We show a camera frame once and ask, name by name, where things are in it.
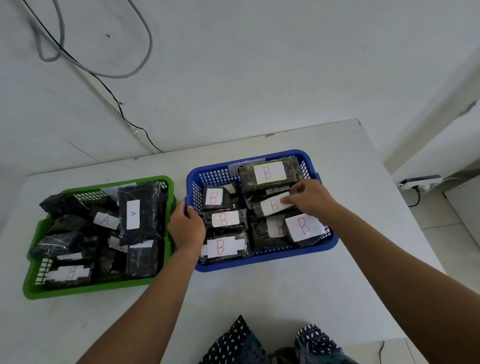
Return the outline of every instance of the patterned clothing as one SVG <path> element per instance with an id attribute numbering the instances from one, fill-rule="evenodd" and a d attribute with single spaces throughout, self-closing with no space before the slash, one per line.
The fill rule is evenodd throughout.
<path id="1" fill-rule="evenodd" d="M 212 345 L 199 364 L 358 364 L 315 325 L 302 328 L 295 348 L 267 355 L 242 316 Z"/>

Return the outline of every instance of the tiled floor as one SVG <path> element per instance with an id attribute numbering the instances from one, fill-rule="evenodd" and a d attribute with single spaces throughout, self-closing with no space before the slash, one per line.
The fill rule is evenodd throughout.
<path id="1" fill-rule="evenodd" d="M 417 220 L 445 272 L 480 293 L 480 248 L 452 209 L 442 192 L 453 187 L 446 183 L 422 194 L 410 211 Z M 417 201 L 413 190 L 401 191 L 407 205 Z M 360 364 L 378 364 L 381 342 L 346 346 L 344 352 Z M 383 364 L 428 364 L 410 339 L 385 342 Z"/>

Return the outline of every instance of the white paper sticker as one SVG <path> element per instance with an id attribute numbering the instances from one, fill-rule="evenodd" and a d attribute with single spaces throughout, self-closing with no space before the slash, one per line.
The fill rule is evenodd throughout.
<path id="1" fill-rule="evenodd" d="M 120 186 L 100 188 L 100 190 L 102 190 L 107 195 L 109 195 L 110 197 L 113 197 L 115 200 L 118 201 L 118 199 L 119 199 L 119 188 L 120 187 L 136 186 L 136 185 L 137 184 L 135 182 L 133 182 L 133 183 L 122 184 Z"/>
<path id="2" fill-rule="evenodd" d="M 233 183 L 224 184 L 223 187 L 231 194 L 234 194 L 237 192 L 235 191 L 235 187 L 233 187 Z"/>
<path id="3" fill-rule="evenodd" d="M 245 239 L 235 240 L 235 236 L 227 236 L 207 240 L 207 257 L 236 255 L 238 250 L 245 249 Z"/>
<path id="4" fill-rule="evenodd" d="M 58 260 L 80 260 L 83 259 L 82 253 L 73 253 L 73 254 L 65 254 L 57 256 Z"/>
<path id="5" fill-rule="evenodd" d="M 59 267 L 58 270 L 52 270 L 48 272 L 47 279 L 52 280 L 77 280 L 80 277 L 88 277 L 90 268 L 84 268 L 84 266 L 67 266 Z"/>
<path id="6" fill-rule="evenodd" d="M 240 224 L 238 211 L 225 211 L 219 212 L 218 214 L 212 214 L 212 225 L 214 228 L 238 224 Z"/>
<path id="7" fill-rule="evenodd" d="M 325 227 L 317 218 L 307 214 L 301 214 L 285 219 L 288 231 L 294 242 L 322 235 Z"/>
<path id="8" fill-rule="evenodd" d="M 268 236 L 271 238 L 281 238 L 285 236 L 283 219 L 285 215 L 275 215 L 267 217 Z"/>
<path id="9" fill-rule="evenodd" d="M 108 246 L 112 249 L 116 249 L 119 252 L 128 253 L 128 246 L 127 245 L 120 245 L 120 239 L 116 236 L 110 236 L 108 241 Z"/>
<path id="10" fill-rule="evenodd" d="M 130 245 L 131 248 L 151 248 L 153 246 L 153 240 L 145 240 L 143 243 Z"/>
<path id="11" fill-rule="evenodd" d="M 257 184 L 283 181 L 287 179 L 282 162 L 273 162 L 253 166 Z"/>
<path id="12" fill-rule="evenodd" d="M 205 197 L 206 205 L 221 205 L 223 201 L 223 188 L 207 188 Z"/>
<path id="13" fill-rule="evenodd" d="M 290 189 L 290 186 L 272 187 L 272 188 L 267 188 L 265 192 L 267 192 L 267 194 L 276 194 L 277 192 L 288 191 L 289 189 Z"/>
<path id="14" fill-rule="evenodd" d="M 93 223 L 116 230 L 119 227 L 120 219 L 103 212 L 97 212 Z"/>
<path id="15" fill-rule="evenodd" d="M 140 200 L 127 201 L 127 230 L 140 227 Z"/>
<path id="16" fill-rule="evenodd" d="M 278 194 L 276 196 L 269 197 L 268 199 L 263 200 L 260 203 L 260 207 L 264 212 L 264 216 L 273 215 L 274 213 L 285 210 L 286 208 L 292 206 L 292 205 L 283 204 L 280 202 L 280 198 L 288 195 L 290 195 L 290 192 L 287 191 L 287 192 L 283 192 L 282 194 Z"/>
<path id="17" fill-rule="evenodd" d="M 265 158 L 246 160 L 246 161 L 243 161 L 243 162 L 230 164 L 228 166 L 228 172 L 230 173 L 230 177 L 235 177 L 235 176 L 239 175 L 239 167 L 240 166 L 243 166 L 244 164 L 247 165 L 247 164 L 260 163 L 260 162 L 265 162 Z"/>

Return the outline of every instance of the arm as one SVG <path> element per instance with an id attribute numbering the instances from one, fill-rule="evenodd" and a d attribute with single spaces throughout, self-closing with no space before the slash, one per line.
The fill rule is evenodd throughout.
<path id="1" fill-rule="evenodd" d="M 317 180 L 283 203 L 331 227 L 385 307 L 430 364 L 480 361 L 480 295 L 413 257 L 338 204 Z"/>
<path id="2" fill-rule="evenodd" d="M 168 231 L 176 253 L 140 298 L 80 358 L 77 364 L 158 364 L 179 315 L 205 239 L 205 226 L 193 207 L 189 218 L 179 203 Z"/>

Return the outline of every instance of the white table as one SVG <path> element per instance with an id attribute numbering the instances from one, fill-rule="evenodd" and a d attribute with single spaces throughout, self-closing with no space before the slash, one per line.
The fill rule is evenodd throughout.
<path id="1" fill-rule="evenodd" d="M 38 206 L 45 197 L 72 187 L 165 174 L 182 198 L 186 176 L 195 167 L 288 149 L 309 154 L 340 203 L 443 270 L 358 120 L 31 176 L 0 240 L 0 362 L 73 363 L 145 289 L 25 299 L 25 255 L 37 221 L 45 217 Z M 163 363 L 198 362 L 240 314 L 267 351 L 292 345 L 307 323 L 317 324 L 340 345 L 404 336 L 339 242 L 327 252 L 194 272 Z"/>

